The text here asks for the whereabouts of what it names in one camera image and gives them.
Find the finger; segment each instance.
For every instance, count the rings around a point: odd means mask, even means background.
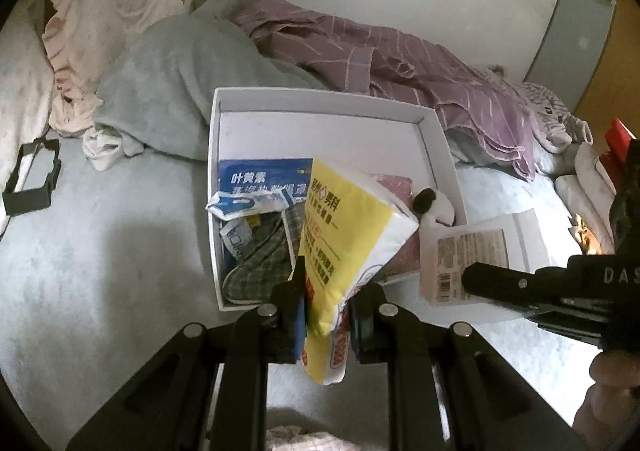
[[[616,387],[640,386],[640,355],[611,350],[596,355],[589,368],[597,383]]]
[[[619,429],[636,406],[629,389],[594,384],[591,394],[593,416],[612,430]]]
[[[589,396],[574,418],[574,430],[590,451],[602,451],[613,440],[611,428],[593,416]]]

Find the gray blanket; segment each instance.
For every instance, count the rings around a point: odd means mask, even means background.
[[[190,15],[153,24],[111,66],[97,124],[155,150],[207,160],[213,94],[225,86],[324,89],[301,68],[260,55],[226,17],[252,0],[194,0]],[[125,142],[127,155],[135,150]]]

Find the purple blanket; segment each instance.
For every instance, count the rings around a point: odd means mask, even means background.
[[[511,162],[519,175],[533,179],[533,134],[524,104],[442,45],[284,0],[259,0],[233,21],[263,54],[318,73],[336,90],[434,108],[444,130],[464,131],[495,160]]]

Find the white plastic packet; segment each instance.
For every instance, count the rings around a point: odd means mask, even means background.
[[[220,237],[231,256],[239,261],[254,234],[246,218],[236,218],[220,229]]]
[[[284,211],[292,206],[291,195],[284,188],[236,194],[216,191],[207,204],[207,211],[228,222],[245,216]]]

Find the yellow plastic bag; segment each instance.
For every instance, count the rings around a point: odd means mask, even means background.
[[[309,302],[303,365],[319,384],[342,380],[346,302],[418,228],[411,211],[369,176],[314,160],[300,254]]]

